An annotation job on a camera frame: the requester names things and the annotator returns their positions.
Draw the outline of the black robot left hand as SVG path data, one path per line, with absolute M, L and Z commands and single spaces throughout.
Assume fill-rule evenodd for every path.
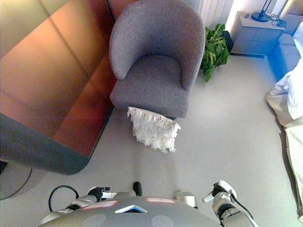
M 110 192 L 110 187 L 92 187 L 87 195 L 95 196 L 97 201 L 112 199 L 117 195 L 117 192 Z

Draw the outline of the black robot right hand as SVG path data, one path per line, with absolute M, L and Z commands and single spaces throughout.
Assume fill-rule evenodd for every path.
M 230 184 L 228 184 L 226 181 L 220 180 L 214 184 L 213 190 L 211 192 L 209 192 L 205 197 L 202 198 L 202 201 L 209 202 L 209 201 L 213 200 L 215 195 L 220 192 L 229 193 L 230 195 L 232 195 L 234 197 L 234 199 L 237 198 L 237 193 L 236 193 L 235 189 Z

